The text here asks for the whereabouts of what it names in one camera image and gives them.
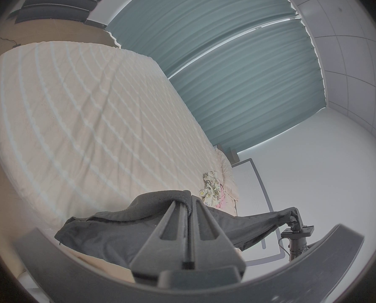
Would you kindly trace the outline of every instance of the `green curtain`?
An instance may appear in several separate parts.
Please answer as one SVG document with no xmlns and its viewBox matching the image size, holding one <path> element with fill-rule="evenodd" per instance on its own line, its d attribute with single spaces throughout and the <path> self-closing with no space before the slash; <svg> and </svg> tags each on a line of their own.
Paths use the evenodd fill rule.
<svg viewBox="0 0 376 303">
<path fill-rule="evenodd" d="M 300 20 L 219 46 L 295 16 L 287 0 L 132 0 L 107 30 L 171 76 L 212 144 L 239 152 L 325 107 L 320 67 Z"/>
</svg>

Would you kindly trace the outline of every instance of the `gray cloth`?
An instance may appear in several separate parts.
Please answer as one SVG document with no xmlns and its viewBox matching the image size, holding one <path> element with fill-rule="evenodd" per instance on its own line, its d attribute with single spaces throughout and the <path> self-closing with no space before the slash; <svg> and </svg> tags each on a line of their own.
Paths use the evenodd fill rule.
<svg viewBox="0 0 376 303">
<path fill-rule="evenodd" d="M 118 212 L 99 212 L 89 218 L 72 217 L 54 236 L 63 245 L 85 255 L 129 268 L 173 201 L 183 203 L 190 215 L 189 191 L 158 191 L 139 195 Z M 210 211 L 232 244 L 246 250 L 297 216 L 295 208 L 248 217 L 234 217 L 215 208 Z"/>
</svg>

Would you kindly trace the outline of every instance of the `striped bed sheet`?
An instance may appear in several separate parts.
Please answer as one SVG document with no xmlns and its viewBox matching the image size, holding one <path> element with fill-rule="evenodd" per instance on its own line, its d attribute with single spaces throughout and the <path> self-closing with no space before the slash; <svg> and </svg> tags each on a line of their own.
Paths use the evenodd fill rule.
<svg viewBox="0 0 376 303">
<path fill-rule="evenodd" d="M 0 162 L 55 229 L 72 216 L 123 210 L 146 192 L 199 196 L 211 170 L 223 179 L 215 149 L 158 64 L 92 43 L 32 43 L 0 56 Z"/>
</svg>

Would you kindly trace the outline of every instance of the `wire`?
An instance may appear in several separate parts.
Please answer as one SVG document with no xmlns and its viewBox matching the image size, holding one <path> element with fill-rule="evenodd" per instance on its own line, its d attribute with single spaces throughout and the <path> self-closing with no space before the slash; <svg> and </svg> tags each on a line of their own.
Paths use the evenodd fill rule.
<svg viewBox="0 0 376 303">
<path fill-rule="evenodd" d="M 285 253 L 287 253 L 290 257 L 290 254 L 286 251 L 286 249 L 281 246 L 281 240 L 282 238 L 278 240 L 278 246 L 281 247 L 285 251 Z"/>
<path fill-rule="evenodd" d="M 15 45 L 18 45 L 18 43 L 16 41 L 12 40 L 12 39 L 2 38 L 2 37 L 0 37 L 0 39 L 2 39 L 2 40 L 8 40 L 9 42 L 12 42 L 12 43 L 15 43 Z"/>
</svg>

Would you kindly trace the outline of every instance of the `beige floor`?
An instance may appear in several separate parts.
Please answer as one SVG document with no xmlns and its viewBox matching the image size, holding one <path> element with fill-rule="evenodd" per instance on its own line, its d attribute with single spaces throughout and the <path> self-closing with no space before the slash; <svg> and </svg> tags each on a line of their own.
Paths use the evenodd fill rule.
<svg viewBox="0 0 376 303">
<path fill-rule="evenodd" d="M 116 47 L 104 30 L 67 20 L 43 19 L 18 24 L 15 24 L 15 19 L 1 20 L 0 37 L 21 45 L 64 40 Z M 13 46 L 14 43 L 0 39 L 0 55 Z M 0 165 L 0 257 L 15 277 L 24 271 L 24 267 L 13 250 L 12 242 L 36 225 L 40 226 L 40 223 L 19 198 Z"/>
</svg>

